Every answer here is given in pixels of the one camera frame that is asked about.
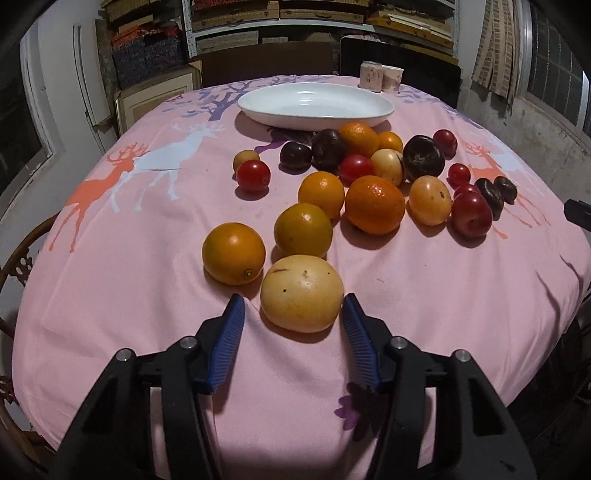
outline window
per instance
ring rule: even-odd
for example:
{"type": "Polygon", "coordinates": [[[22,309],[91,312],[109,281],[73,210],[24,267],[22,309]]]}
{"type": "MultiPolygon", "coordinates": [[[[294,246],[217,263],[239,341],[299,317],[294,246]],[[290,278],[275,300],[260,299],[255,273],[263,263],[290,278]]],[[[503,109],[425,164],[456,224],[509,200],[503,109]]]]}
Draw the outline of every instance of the window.
{"type": "Polygon", "coordinates": [[[583,100],[583,69],[558,30],[534,5],[531,5],[531,25],[528,91],[577,125],[583,100]]]}
{"type": "Polygon", "coordinates": [[[1,59],[0,194],[41,150],[21,76],[20,45],[1,59]]]}

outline yellow fruit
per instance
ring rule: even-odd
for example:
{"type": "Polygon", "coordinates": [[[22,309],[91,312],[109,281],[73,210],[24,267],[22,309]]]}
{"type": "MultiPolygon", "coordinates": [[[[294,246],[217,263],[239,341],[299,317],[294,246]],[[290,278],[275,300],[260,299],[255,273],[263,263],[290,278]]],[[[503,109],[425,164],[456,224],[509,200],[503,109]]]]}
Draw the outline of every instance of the yellow fruit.
{"type": "Polygon", "coordinates": [[[275,325],[295,332],[325,330],[339,315],[345,288],[321,258],[292,255],[275,263],[261,286],[261,307],[275,325]]]}
{"type": "Polygon", "coordinates": [[[397,187],[402,183],[402,154],[390,148],[378,150],[371,156],[374,173],[378,177],[389,180],[397,187]]]}
{"type": "Polygon", "coordinates": [[[317,171],[304,178],[297,201],[316,205],[329,219],[337,218],[345,202],[345,188],[336,175],[317,171]]]}
{"type": "Polygon", "coordinates": [[[287,255],[323,257],[332,243],[332,224],[326,214],[311,203],[296,203],[275,222],[275,242],[287,255]]]}
{"type": "Polygon", "coordinates": [[[415,220],[423,225],[441,225],[452,212],[452,196],[437,177],[417,178],[408,192],[408,207],[415,220]]]}
{"type": "Polygon", "coordinates": [[[234,157],[234,162],[232,163],[232,167],[234,168],[234,173],[238,170],[238,167],[242,165],[244,162],[249,160],[260,160],[260,156],[254,150],[242,150],[238,152],[234,157]]]}
{"type": "Polygon", "coordinates": [[[223,223],[203,242],[203,266],[217,281],[244,285],[257,278],[265,264],[265,245],[252,228],[242,223],[223,223]]]}
{"type": "Polygon", "coordinates": [[[378,134],[378,140],[380,149],[390,148],[391,150],[402,152],[402,149],[404,148],[402,139],[394,132],[382,132],[378,134]]]}

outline pink tablecloth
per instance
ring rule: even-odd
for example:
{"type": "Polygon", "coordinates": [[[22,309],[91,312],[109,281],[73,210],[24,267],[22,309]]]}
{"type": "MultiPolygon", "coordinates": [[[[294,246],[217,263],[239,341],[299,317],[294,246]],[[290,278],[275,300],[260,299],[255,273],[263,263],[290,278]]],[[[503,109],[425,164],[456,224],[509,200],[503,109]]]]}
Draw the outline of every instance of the pink tablecloth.
{"type": "MultiPolygon", "coordinates": [[[[162,104],[117,142],[68,201],[25,290],[13,358],[17,397],[53,446],[117,349],[163,350],[217,316],[238,291],[247,312],[236,364],[207,408],[224,477],[364,477],[381,409],[358,386],[340,324],[322,335],[286,338],[261,320],[259,281],[220,286],[204,274],[201,259],[207,233],[230,221],[260,233],[265,268],[277,259],[273,224],[297,201],[310,173],[279,171],[280,147],[287,136],[309,137],[256,124],[239,113],[236,100],[263,85],[301,80],[310,79],[239,82],[162,104]],[[258,150],[272,171],[269,193],[257,200],[241,198],[232,180],[233,156],[246,148],[258,150]]],[[[492,134],[411,87],[390,98],[396,111],[378,130],[406,141],[448,128],[460,140],[456,161],[469,164],[476,178],[506,174],[519,198],[474,248],[447,229],[421,230],[408,215],[385,238],[341,220],[328,261],[345,290],[394,334],[426,351],[473,353],[508,403],[572,320],[591,276],[590,248],[565,220],[558,198],[492,134]]],[[[158,425],[155,430],[165,475],[158,425]]],[[[431,422],[423,461],[432,445],[431,422]]]]}

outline orange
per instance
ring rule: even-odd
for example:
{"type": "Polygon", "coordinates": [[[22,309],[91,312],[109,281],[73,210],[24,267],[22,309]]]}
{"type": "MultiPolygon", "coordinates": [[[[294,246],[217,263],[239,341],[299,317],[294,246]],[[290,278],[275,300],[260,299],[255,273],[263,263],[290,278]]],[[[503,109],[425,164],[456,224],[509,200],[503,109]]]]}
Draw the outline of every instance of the orange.
{"type": "Polygon", "coordinates": [[[329,219],[337,218],[345,202],[345,188],[336,175],[317,171],[304,178],[297,201],[316,205],[329,219]]]}
{"type": "Polygon", "coordinates": [[[275,243],[287,255],[323,257],[332,243],[332,224],[311,203],[296,203],[275,221],[275,243]]]}
{"type": "Polygon", "coordinates": [[[203,242],[201,253],[205,270],[226,285],[244,285],[257,278],[266,254],[259,234],[242,223],[215,227],[203,242]]]}
{"type": "Polygon", "coordinates": [[[339,129],[349,153],[358,153],[364,157],[371,156],[379,149],[378,134],[361,122],[351,122],[339,129]]]}
{"type": "Polygon", "coordinates": [[[404,212],[404,195],[398,187],[374,175],[355,180],[345,197],[349,222],[371,235],[385,235],[396,230],[404,212]]]}
{"type": "Polygon", "coordinates": [[[382,132],[378,134],[379,149],[389,148],[390,150],[396,150],[402,152],[404,144],[402,139],[394,132],[382,132]]]}

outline white plate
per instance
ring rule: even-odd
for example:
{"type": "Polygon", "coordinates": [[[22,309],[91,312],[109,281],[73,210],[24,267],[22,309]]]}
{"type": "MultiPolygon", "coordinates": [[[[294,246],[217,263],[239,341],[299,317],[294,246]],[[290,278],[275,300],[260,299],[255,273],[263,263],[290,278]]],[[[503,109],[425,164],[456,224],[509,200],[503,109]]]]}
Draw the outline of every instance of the white plate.
{"type": "Polygon", "coordinates": [[[253,120],[270,127],[318,132],[338,129],[352,121],[370,127],[394,112],[384,95],[333,83],[285,83],[253,90],[238,106],[253,120]]]}

